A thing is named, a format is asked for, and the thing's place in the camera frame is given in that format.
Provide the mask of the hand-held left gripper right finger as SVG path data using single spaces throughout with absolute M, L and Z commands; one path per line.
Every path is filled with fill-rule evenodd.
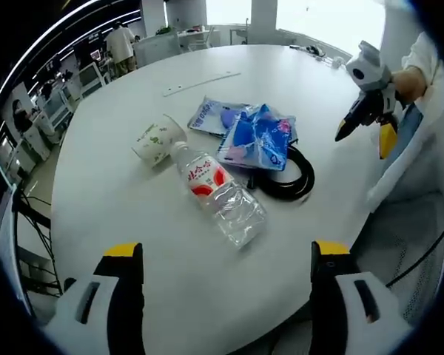
M 341 243 L 312 242 L 310 354 L 390 354 L 411 333 L 394 294 Z

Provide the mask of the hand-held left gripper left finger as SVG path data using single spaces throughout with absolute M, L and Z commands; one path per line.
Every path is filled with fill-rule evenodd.
M 141 243 L 113 246 L 94 272 L 68 279 L 44 327 L 62 354 L 144 354 L 144 253 Z

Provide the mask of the person's right hand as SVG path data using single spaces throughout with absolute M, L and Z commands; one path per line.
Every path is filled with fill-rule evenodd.
M 417 67 L 393 72 L 392 82 L 406 104 L 411 104 L 422 97 L 427 89 L 426 78 Z

